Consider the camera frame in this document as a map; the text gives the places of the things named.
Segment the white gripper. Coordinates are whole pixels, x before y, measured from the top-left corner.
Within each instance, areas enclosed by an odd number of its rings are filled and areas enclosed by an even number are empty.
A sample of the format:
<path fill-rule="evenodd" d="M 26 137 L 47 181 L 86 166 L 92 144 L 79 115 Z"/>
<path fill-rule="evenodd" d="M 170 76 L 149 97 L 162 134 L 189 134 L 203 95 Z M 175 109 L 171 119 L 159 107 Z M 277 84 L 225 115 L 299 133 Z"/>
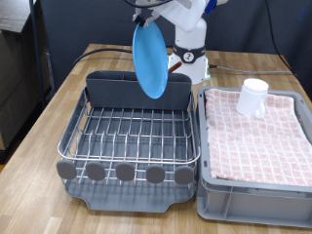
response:
<path fill-rule="evenodd" d="M 160 16 L 177 26 L 184 32 L 191 32 L 203 15 L 209 0 L 172 0 L 161 6 L 153 7 L 150 21 Z M 135 8 L 133 22 L 141 27 L 145 25 L 145 18 L 140 8 Z"/>

